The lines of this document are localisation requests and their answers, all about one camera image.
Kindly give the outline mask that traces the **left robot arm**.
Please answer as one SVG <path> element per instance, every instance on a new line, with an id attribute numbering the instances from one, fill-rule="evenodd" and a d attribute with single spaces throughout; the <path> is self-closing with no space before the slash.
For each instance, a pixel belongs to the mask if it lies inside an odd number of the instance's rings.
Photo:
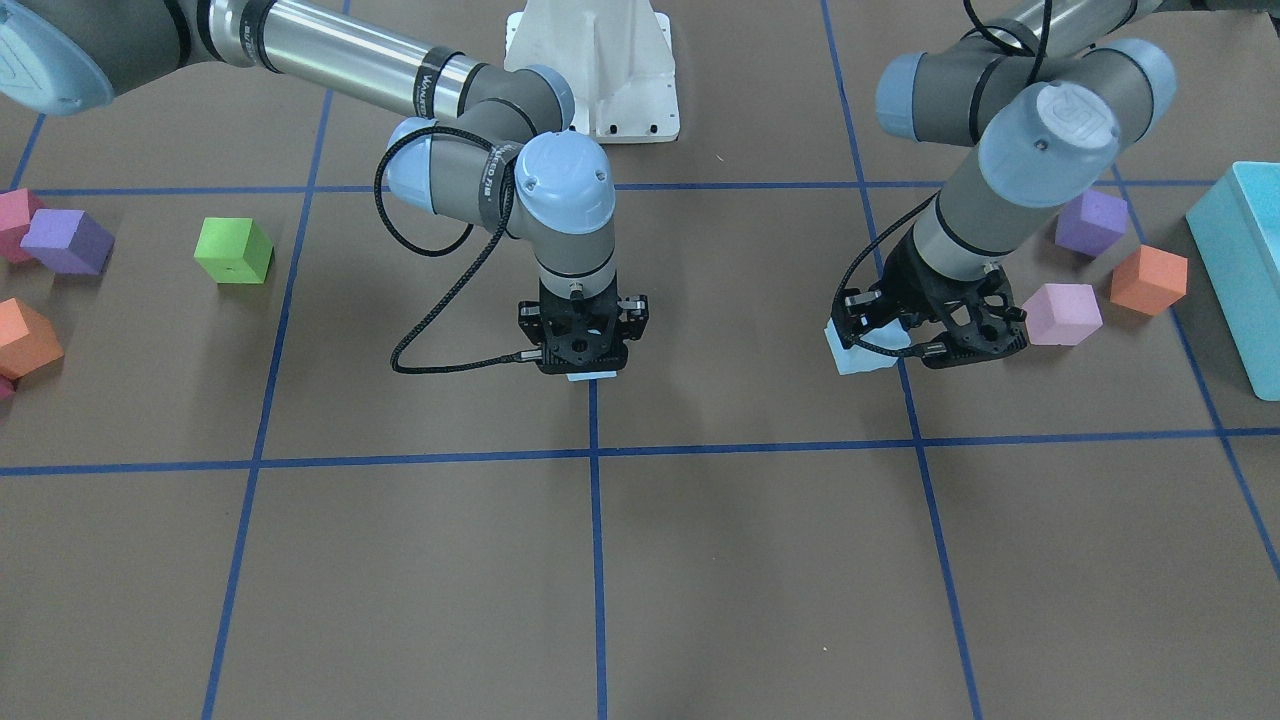
<path id="1" fill-rule="evenodd" d="M 876 91 L 890 135 L 964 147 L 942 188 L 874 237 L 896 237 L 868 290 L 841 283 L 826 338 L 838 372 L 918 357 L 929 369 L 1011 356 L 1027 314 L 1004 269 L 1062 206 L 1146 136 L 1178 90 L 1169 56 L 1111 33 L 1162 1 L 1029 1 L 977 20 L 945 53 L 895 58 Z"/>

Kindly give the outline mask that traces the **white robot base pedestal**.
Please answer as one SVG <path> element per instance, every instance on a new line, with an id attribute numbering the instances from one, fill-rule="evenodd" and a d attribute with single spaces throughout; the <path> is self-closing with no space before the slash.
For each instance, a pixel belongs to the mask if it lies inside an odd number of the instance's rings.
<path id="1" fill-rule="evenodd" d="M 529 1 L 506 19 L 507 70 L 544 65 L 573 91 L 568 126 L 599 143 L 681 133 L 673 24 L 649 1 Z"/>

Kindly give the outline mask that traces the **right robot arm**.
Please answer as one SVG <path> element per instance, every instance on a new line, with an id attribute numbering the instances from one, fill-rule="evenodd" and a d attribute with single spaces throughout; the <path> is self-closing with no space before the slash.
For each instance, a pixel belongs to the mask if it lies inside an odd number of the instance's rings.
<path id="1" fill-rule="evenodd" d="M 547 374 L 618 372 L 649 319 L 614 264 L 616 191 L 604 149 L 572 129 L 567 81 L 549 67 L 504 70 L 306 1 L 5 1 L 3 92 L 68 117 L 202 61 L 292 76 L 401 115 L 372 197 L 531 246 L 539 296 L 518 306 L 530 348 L 486 360 Z"/>

